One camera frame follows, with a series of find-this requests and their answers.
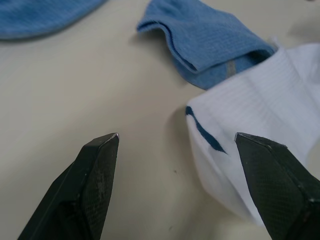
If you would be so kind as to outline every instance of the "ribbed sock fabric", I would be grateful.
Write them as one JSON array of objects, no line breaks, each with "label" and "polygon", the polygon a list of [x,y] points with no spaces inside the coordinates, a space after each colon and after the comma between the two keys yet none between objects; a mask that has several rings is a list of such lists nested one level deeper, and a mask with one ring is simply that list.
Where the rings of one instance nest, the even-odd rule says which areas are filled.
[{"label": "ribbed sock fabric", "polygon": [[263,224],[250,196],[237,132],[284,144],[305,166],[320,136],[320,44],[279,48],[259,65],[192,99],[186,108],[205,190],[234,213]]},{"label": "ribbed sock fabric", "polygon": [[152,0],[138,32],[161,29],[180,75],[209,89],[264,61],[274,48],[234,15],[199,0]]},{"label": "ribbed sock fabric", "polygon": [[0,39],[14,40],[59,31],[106,0],[0,0]]}]

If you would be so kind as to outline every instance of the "white table surface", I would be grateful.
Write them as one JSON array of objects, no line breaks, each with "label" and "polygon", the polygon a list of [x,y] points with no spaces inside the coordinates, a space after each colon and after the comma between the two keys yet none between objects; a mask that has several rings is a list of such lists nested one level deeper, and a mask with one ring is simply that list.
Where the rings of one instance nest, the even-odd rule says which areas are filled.
[{"label": "white table surface", "polygon": [[[285,46],[320,41],[316,3],[205,2]],[[184,117],[202,90],[179,76],[163,34],[137,36],[147,3],[109,0],[57,34],[0,42],[1,240],[19,236],[85,143],[111,132],[120,145],[102,240],[270,239],[204,193]]]}]

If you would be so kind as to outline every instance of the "white fabric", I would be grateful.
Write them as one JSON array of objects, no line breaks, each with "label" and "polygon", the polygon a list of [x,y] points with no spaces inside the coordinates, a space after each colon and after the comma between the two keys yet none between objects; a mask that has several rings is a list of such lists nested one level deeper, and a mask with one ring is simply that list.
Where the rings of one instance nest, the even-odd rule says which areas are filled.
[{"label": "white fabric", "polygon": [[320,44],[279,48],[263,63],[192,99],[199,124],[226,153],[215,150],[187,115],[195,165],[205,190],[227,208],[263,222],[250,196],[237,132],[284,144],[305,166],[320,136]]}]

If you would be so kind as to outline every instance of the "blue sock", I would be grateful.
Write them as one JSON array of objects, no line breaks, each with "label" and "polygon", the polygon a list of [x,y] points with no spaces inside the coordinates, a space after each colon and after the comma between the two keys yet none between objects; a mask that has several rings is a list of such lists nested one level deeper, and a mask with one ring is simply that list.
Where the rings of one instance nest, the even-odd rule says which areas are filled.
[{"label": "blue sock", "polygon": [[138,32],[162,29],[173,62],[189,83],[209,89],[261,63],[275,49],[234,15],[199,0],[152,0]]},{"label": "blue sock", "polygon": [[59,31],[106,0],[0,0],[0,39],[30,38]]}]

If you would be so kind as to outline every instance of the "blue stripe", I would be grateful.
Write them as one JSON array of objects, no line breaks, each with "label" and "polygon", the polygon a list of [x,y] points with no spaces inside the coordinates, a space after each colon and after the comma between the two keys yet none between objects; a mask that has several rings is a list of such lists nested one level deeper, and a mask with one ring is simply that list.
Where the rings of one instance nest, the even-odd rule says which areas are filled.
[{"label": "blue stripe", "polygon": [[190,115],[193,117],[194,121],[195,121],[195,125],[196,128],[198,129],[198,131],[200,132],[200,134],[202,135],[202,137],[210,144],[210,146],[219,151],[219,152],[223,152],[225,154],[226,151],[222,148],[222,146],[220,145],[220,143],[217,141],[217,139],[215,139],[210,133],[208,133],[198,122],[197,118],[195,117],[194,111],[192,110],[192,108],[190,106],[187,106],[185,108],[185,115]]}]

